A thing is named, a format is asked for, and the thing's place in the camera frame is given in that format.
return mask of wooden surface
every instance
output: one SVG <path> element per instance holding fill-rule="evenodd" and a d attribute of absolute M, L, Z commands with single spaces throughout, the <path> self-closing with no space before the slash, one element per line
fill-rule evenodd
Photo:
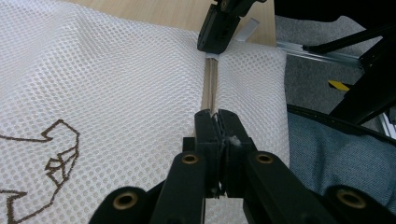
<path fill-rule="evenodd" d="M 200 32 L 210 4 L 214 0 L 65 0 L 84 7 L 105 12 L 119 18 L 146 21 L 153 24 Z M 276 45 L 274 2 L 256 2 L 242 19 L 241 25 L 250 18 L 260 22 L 248 42 Z"/>

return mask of gray fabric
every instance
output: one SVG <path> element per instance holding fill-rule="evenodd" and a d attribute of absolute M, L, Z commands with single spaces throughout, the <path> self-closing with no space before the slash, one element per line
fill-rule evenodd
<path fill-rule="evenodd" d="M 290 169 L 323 194 L 331 185 L 368 193 L 396 215 L 396 147 L 289 113 Z"/>

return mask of brown stitched outline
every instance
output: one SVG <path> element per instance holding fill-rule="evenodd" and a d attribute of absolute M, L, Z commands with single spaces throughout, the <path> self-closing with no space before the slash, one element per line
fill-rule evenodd
<path fill-rule="evenodd" d="M 64 180 L 59 183 L 55 177 L 52 176 L 53 173 L 55 173 L 55 168 L 50 167 L 50 164 L 47 163 L 46 165 L 46 170 L 49 170 L 49 172 L 47 173 L 47 176 L 55 183 L 57 189 L 55 190 L 55 192 L 53 193 L 50 201 L 48 204 L 44 205 L 42 208 L 38 209 L 37 211 L 33 212 L 32 214 L 21 218 L 20 220 L 15 220 L 14 219 L 14 207 L 13 207 L 13 203 L 15 200 L 25 196 L 27 194 L 27 192 L 21 192 L 21 191 L 17 191 L 17 190 L 1 190 L 0 189 L 0 193 L 14 193 L 17 195 L 11 196 L 9 198 L 7 198 L 7 216 L 8 216 L 8 224 L 17 224 L 17 223 L 21 223 L 31 217 L 34 217 L 35 215 L 39 214 L 40 212 L 42 212 L 44 209 L 50 207 L 53 204 L 53 201 L 55 199 L 56 194 L 59 192 L 59 190 L 62 188 L 62 186 L 64 185 L 64 182 L 66 182 L 69 179 L 69 174 L 71 173 L 71 171 L 73 170 L 75 164 L 76 164 L 76 160 L 79 156 L 78 153 L 78 143 L 79 143 L 79 132 L 74 129 L 73 127 L 71 127 L 70 125 L 68 125 L 67 123 L 65 123 L 62 119 L 58 119 L 55 123 L 53 123 L 47 130 L 45 130 L 43 133 L 41 133 L 41 135 L 44 137 L 44 139 L 27 139 L 27 138 L 16 138 L 16 137 L 9 137 L 9 136 L 3 136 L 0 134 L 0 138 L 6 139 L 6 140 L 12 140 L 12 141 L 22 141 L 22 142 L 38 142 L 38 143 L 47 143 L 50 142 L 52 140 L 51 137 L 48 137 L 48 133 L 54 129 L 58 124 L 63 124 L 64 126 L 66 126 L 68 129 L 70 129 L 73 133 L 76 134 L 76 144 L 74 147 L 71 147 L 69 149 L 67 149 L 64 152 L 58 153 L 57 157 L 58 160 L 53 159 L 54 161 L 59 161 L 61 164 L 60 166 L 62 167 L 62 176 L 64 178 Z M 69 159 L 67 159 L 66 161 L 63 161 L 62 159 L 62 155 L 65 153 L 70 152 L 71 150 L 75 150 L 76 153 L 72 156 L 69 157 Z M 64 173 L 64 167 L 65 165 L 70 161 L 72 161 L 72 164 L 70 166 L 70 170 L 67 174 Z"/>

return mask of mesh laundry bag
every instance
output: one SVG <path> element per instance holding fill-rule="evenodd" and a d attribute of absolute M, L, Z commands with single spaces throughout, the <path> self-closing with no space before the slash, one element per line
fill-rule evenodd
<path fill-rule="evenodd" d="M 44 0 L 1 0 L 0 31 L 0 223 L 88 223 L 111 191 L 148 190 L 166 178 L 201 107 L 205 54 L 197 33 Z M 272 93 L 284 100 L 285 54 L 254 48 L 243 62 L 256 64 L 254 76 L 276 70 L 262 87 L 276 86 Z M 286 121 L 275 130 L 284 101 L 235 112 L 261 106 L 271 109 L 241 119 L 249 134 L 264 136 L 260 150 L 289 163 Z M 274 121 L 249 122 L 261 116 Z M 283 143 L 265 137 L 268 129 Z M 246 222 L 241 205 L 224 199 L 208 203 L 205 218 Z"/>

